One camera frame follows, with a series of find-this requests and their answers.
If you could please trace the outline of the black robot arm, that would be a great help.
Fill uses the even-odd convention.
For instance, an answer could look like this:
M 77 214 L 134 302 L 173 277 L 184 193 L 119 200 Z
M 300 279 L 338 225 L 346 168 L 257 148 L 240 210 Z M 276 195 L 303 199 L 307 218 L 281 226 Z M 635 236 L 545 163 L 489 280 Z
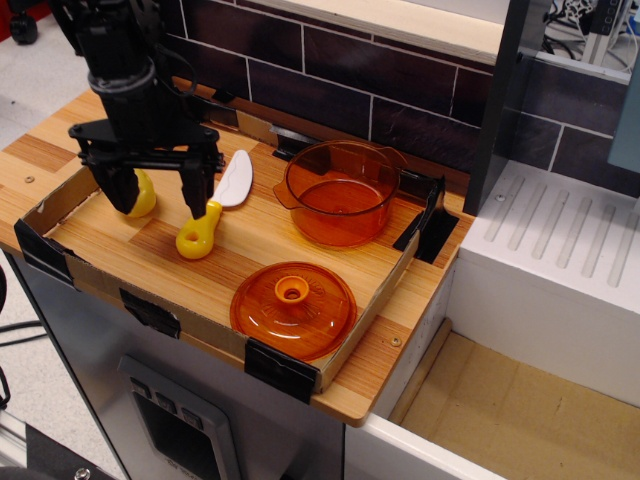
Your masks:
M 162 43 L 155 1 L 53 1 L 50 8 L 75 52 L 106 117 L 69 134 L 79 157 L 113 207 L 131 215 L 141 207 L 144 169 L 179 173 L 193 218 L 206 212 L 214 175 L 223 165 L 219 135 L 189 109 L 193 92 L 180 91 L 170 62 L 178 54 Z

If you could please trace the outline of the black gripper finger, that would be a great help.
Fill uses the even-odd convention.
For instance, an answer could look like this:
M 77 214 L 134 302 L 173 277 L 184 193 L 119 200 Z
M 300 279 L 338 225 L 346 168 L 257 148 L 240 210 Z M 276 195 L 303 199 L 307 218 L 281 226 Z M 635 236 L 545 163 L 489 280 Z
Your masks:
M 206 205 L 214 191 L 214 167 L 183 167 L 180 171 L 182 194 L 191 217 L 199 219 L 206 214 Z
M 113 207 L 130 214 L 140 192 L 138 178 L 131 167 L 90 166 L 93 177 Z

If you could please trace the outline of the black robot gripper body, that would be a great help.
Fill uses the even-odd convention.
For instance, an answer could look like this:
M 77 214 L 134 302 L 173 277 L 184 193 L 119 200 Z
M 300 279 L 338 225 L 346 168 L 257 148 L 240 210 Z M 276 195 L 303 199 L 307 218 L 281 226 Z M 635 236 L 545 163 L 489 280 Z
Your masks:
M 129 81 L 90 76 L 89 81 L 106 117 L 69 129 L 84 164 L 99 169 L 221 171 L 219 135 L 184 111 L 179 91 L 153 76 Z

